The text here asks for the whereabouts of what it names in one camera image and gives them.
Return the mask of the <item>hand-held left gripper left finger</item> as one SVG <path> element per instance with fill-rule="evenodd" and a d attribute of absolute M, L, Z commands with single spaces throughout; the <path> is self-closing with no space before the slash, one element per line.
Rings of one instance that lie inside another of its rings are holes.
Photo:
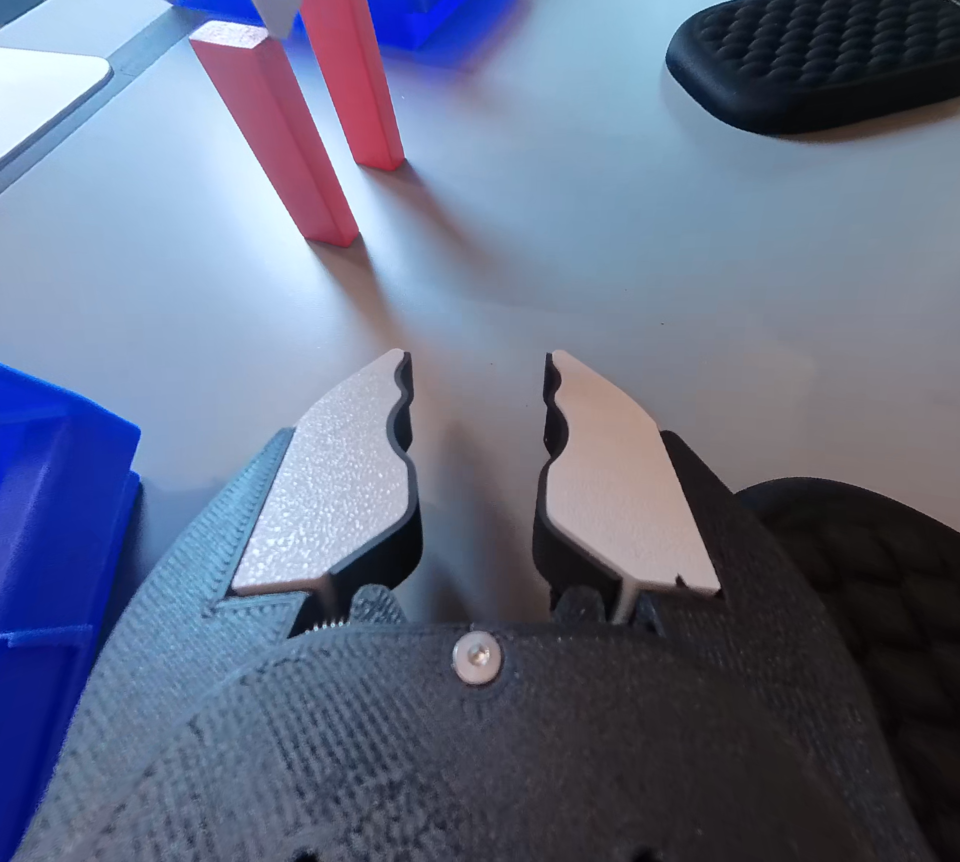
<path fill-rule="evenodd" d="M 347 610 L 393 590 L 424 552 L 413 441 L 412 356 L 392 349 L 298 420 L 230 583 L 236 596 L 313 594 Z"/>

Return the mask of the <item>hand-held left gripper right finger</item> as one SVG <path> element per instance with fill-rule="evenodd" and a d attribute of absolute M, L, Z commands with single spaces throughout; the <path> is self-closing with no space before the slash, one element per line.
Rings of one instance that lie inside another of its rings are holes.
<path fill-rule="evenodd" d="M 550 609 L 590 590 L 606 620 L 629 620 L 642 592 L 718 598 L 722 584 L 649 412 L 569 352 L 545 357 L 533 559 Z"/>

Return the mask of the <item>red wooden block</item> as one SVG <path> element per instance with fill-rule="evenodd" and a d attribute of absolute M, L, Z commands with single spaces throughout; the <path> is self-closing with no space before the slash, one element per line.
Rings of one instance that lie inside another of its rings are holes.
<path fill-rule="evenodd" d="M 405 160 L 368 0 L 302 0 L 299 12 L 354 161 Z"/>
<path fill-rule="evenodd" d="M 282 42 L 263 27 L 215 19 L 189 40 L 301 235 L 352 245 L 356 220 Z"/>

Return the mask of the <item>white document stand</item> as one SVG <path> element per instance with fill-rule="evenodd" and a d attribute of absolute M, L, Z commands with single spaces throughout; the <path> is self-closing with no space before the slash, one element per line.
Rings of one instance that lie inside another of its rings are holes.
<path fill-rule="evenodd" d="M 99 56 L 2 47 L 2 168 L 113 75 L 110 62 Z"/>

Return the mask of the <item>black wrist rest pad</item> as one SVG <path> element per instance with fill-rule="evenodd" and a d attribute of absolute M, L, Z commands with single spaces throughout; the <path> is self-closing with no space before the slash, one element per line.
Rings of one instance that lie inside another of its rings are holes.
<path fill-rule="evenodd" d="M 954 0 L 730 0 L 665 53 L 686 93 L 763 136 L 820 133 L 958 97 Z"/>
<path fill-rule="evenodd" d="M 857 486 L 786 477 L 737 494 L 818 593 L 870 689 L 907 801 L 959 859 L 959 536 Z"/>

